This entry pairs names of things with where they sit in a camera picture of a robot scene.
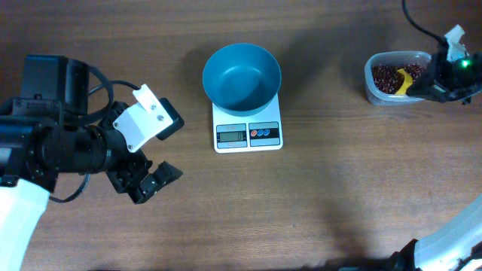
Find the yellow plastic measuring scoop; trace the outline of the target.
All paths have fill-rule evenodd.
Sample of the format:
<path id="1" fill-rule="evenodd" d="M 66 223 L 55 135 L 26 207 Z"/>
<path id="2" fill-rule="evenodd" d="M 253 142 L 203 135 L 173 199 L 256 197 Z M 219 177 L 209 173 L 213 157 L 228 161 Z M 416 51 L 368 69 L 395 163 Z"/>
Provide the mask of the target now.
<path id="1" fill-rule="evenodd" d="M 409 73 L 407 73 L 404 69 L 397 70 L 397 73 L 403 76 L 403 84 L 395 93 L 396 96 L 404 96 L 407 92 L 407 89 L 413 84 L 413 78 Z"/>

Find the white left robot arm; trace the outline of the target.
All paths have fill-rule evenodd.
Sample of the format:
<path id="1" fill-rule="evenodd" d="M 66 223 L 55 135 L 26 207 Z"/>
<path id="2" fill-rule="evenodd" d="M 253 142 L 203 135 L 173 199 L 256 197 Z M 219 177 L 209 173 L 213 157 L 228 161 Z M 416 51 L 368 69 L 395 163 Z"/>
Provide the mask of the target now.
<path id="1" fill-rule="evenodd" d="M 54 200 L 62 173 L 89 181 L 103 172 L 118 193 L 143 204 L 179 179 L 169 163 L 153 167 L 142 152 L 184 125 L 168 99 L 133 86 L 136 102 L 109 99 L 89 112 L 90 76 L 113 94 L 114 81 L 98 68 L 53 55 L 25 58 L 21 93 L 1 106 L 1 268 L 19 270 L 36 225 Z"/>

